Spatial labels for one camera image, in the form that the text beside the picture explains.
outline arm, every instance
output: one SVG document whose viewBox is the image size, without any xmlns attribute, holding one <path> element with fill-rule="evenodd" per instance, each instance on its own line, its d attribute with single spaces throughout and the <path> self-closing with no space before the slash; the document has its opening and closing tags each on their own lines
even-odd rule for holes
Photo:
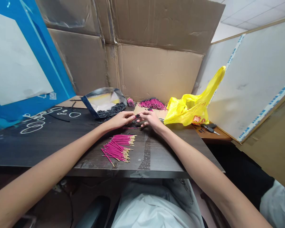
<svg viewBox="0 0 285 228">
<path fill-rule="evenodd" d="M 135 119 L 133 112 L 120 112 L 109 121 L 58 150 L 0 190 L 0 227 L 12 227 L 76 164 L 105 133 Z"/>
<path fill-rule="evenodd" d="M 167 128 L 154 112 L 140 114 L 173 149 L 186 171 L 213 200 L 231 227 L 271 227 L 244 194 L 203 154 Z"/>
</svg>

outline plastic bag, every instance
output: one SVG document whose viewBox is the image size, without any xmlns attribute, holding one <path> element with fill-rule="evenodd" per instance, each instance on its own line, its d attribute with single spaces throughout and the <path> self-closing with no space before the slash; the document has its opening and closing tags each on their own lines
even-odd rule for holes
<svg viewBox="0 0 285 228">
<path fill-rule="evenodd" d="M 170 98 L 164 124 L 182 123 L 184 126 L 191 123 L 195 125 L 208 124 L 207 106 L 222 81 L 225 71 L 226 67 L 222 66 L 201 95 L 185 94 L 180 100 Z"/>
</svg>

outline blue panel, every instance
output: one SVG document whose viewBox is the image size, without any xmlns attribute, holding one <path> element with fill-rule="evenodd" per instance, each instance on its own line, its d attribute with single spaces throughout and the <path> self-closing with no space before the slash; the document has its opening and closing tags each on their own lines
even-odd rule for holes
<svg viewBox="0 0 285 228">
<path fill-rule="evenodd" d="M 35 1 L 0 0 L 0 14 L 16 20 L 57 97 L 50 100 L 47 94 L 46 98 L 33 97 L 0 106 L 2 129 L 20 122 L 23 114 L 35 115 L 75 96 L 75 92 Z"/>
</svg>

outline pile of black sticks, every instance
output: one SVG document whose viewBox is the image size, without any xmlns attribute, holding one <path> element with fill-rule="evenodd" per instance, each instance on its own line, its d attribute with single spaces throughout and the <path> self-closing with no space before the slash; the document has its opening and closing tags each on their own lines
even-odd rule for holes
<svg viewBox="0 0 285 228">
<path fill-rule="evenodd" d="M 113 118 L 113 116 L 124 110 L 125 108 L 126 105 L 124 103 L 117 103 L 115 106 L 111 107 L 111 110 L 98 111 L 97 114 L 99 115 L 100 118 L 97 119 L 98 121 L 96 123 L 101 124 L 108 121 L 109 119 Z"/>
</svg>

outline finger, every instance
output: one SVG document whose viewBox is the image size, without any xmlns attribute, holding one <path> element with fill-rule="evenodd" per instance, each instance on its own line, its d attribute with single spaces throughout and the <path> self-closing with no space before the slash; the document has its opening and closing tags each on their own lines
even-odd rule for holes
<svg viewBox="0 0 285 228">
<path fill-rule="evenodd" d="M 138 120 L 136 120 L 136 121 L 139 123 L 139 122 L 145 121 L 145 119 L 140 118 L 140 119 L 138 119 Z"/>
<path fill-rule="evenodd" d="M 122 113 L 124 117 L 135 116 L 133 111 L 123 111 Z"/>
<path fill-rule="evenodd" d="M 141 117 L 141 118 L 143 118 L 143 119 L 145 119 L 145 120 L 148 120 L 148 118 L 149 118 L 149 114 L 146 114 L 146 115 L 144 115 L 144 114 L 139 114 L 139 116 Z"/>
<path fill-rule="evenodd" d="M 145 127 L 145 126 L 148 126 L 149 125 L 149 123 L 146 121 L 146 122 L 144 122 L 142 125 L 140 125 L 141 127 Z"/>
<path fill-rule="evenodd" d="M 147 111 L 147 110 L 145 110 L 145 111 L 141 111 L 141 112 L 139 112 L 138 114 L 139 114 L 139 115 L 140 115 L 140 114 L 144 114 L 144 115 L 151 115 L 151 114 L 152 114 L 152 112 L 151 112 L 151 111 Z"/>
<path fill-rule="evenodd" d="M 125 122 L 126 122 L 126 124 L 128 124 L 128 123 L 130 123 L 130 122 L 132 122 L 133 120 L 135 120 L 135 116 L 130 116 L 129 118 L 125 118 Z"/>
</svg>

